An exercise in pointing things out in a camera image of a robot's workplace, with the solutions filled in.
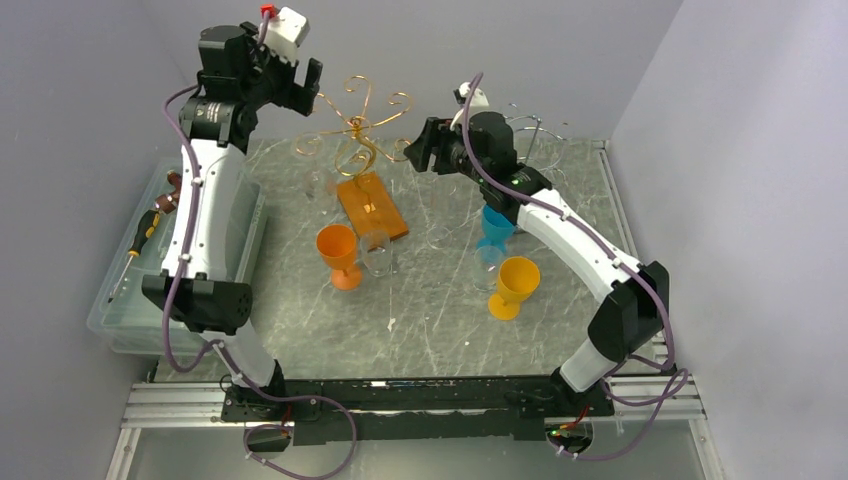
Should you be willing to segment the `yellow plastic goblet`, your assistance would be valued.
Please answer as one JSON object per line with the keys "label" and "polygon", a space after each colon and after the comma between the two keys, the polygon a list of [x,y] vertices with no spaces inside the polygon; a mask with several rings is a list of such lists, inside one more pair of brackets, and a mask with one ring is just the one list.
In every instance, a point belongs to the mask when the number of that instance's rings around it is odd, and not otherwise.
{"label": "yellow plastic goblet", "polygon": [[488,300],[489,313],[501,321],[515,319],[540,281],[540,270],[532,260],[522,256],[505,259],[498,271],[495,292]]}

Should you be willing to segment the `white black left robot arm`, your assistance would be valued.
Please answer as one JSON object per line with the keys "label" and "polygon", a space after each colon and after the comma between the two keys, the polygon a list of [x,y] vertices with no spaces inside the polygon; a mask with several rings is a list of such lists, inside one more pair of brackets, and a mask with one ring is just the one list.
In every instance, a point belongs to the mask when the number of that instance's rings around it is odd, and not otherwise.
{"label": "white black left robot arm", "polygon": [[297,84],[298,49],[306,19],[289,10],[256,26],[250,22],[205,29],[202,67],[186,100],[167,121],[182,143],[181,201],[172,243],[158,274],[142,293],[162,312],[164,355],[171,367],[192,371],[208,352],[227,366],[234,385],[251,388],[248,407],[264,420],[279,417],[287,392],[279,362],[262,346],[250,321],[252,288],[234,279],[228,262],[244,252],[231,232],[249,218],[239,208],[247,193],[244,161],[258,111],[272,104],[309,115],[322,64],[310,59]]}

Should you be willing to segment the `gold wire glass rack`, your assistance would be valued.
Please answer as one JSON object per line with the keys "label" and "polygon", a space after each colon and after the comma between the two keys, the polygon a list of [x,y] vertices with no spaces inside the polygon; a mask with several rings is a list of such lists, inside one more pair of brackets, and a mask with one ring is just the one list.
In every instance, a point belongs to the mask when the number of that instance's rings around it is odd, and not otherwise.
{"label": "gold wire glass rack", "polygon": [[410,141],[405,138],[398,139],[393,150],[388,152],[380,147],[370,134],[406,115],[412,109],[414,101],[405,92],[391,93],[387,103],[398,111],[373,122],[367,117],[372,95],[370,80],[363,75],[353,75],[344,81],[344,90],[349,94],[360,90],[364,92],[359,112],[346,115],[327,94],[319,93],[317,97],[326,102],[330,110],[342,121],[343,127],[298,135],[293,142],[295,152],[314,157],[318,154],[318,137],[341,136],[344,142],[332,156],[333,169],[342,177],[342,181],[335,185],[335,196],[354,233],[362,236],[371,231],[383,230],[390,240],[398,240],[409,234],[409,227],[378,175],[377,165],[381,158],[390,163],[404,162],[406,157],[403,150],[410,145]]}

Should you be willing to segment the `clear wine glass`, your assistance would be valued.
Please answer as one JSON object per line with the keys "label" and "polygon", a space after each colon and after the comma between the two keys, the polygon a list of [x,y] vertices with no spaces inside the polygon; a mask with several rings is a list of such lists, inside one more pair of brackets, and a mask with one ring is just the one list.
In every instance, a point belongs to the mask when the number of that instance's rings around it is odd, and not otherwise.
{"label": "clear wine glass", "polygon": [[293,153],[302,164],[302,190],[308,202],[322,215],[336,205],[336,177],[329,169],[330,151],[319,133],[303,133],[293,143]]}

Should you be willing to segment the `orange plastic goblet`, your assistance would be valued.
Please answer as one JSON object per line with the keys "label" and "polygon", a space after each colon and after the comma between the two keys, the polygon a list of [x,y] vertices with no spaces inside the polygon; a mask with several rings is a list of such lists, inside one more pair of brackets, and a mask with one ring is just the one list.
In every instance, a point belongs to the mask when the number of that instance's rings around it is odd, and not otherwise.
{"label": "orange plastic goblet", "polygon": [[333,286],[342,291],[357,288],[362,272],[356,265],[358,242],[355,232],[342,224],[331,224],[319,231],[316,248],[324,263],[331,269]]}

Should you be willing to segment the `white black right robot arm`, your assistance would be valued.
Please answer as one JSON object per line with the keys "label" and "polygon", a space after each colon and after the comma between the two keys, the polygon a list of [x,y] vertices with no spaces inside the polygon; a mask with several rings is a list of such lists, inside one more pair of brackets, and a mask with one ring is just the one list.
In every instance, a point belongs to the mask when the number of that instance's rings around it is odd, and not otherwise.
{"label": "white black right robot arm", "polygon": [[590,388],[668,326],[667,269],[619,250],[566,204],[547,177],[520,162],[503,115],[479,112],[469,125],[429,117],[404,154],[418,172],[470,178],[487,206],[547,246],[598,301],[586,340],[552,376],[551,401],[560,413],[578,413]]}

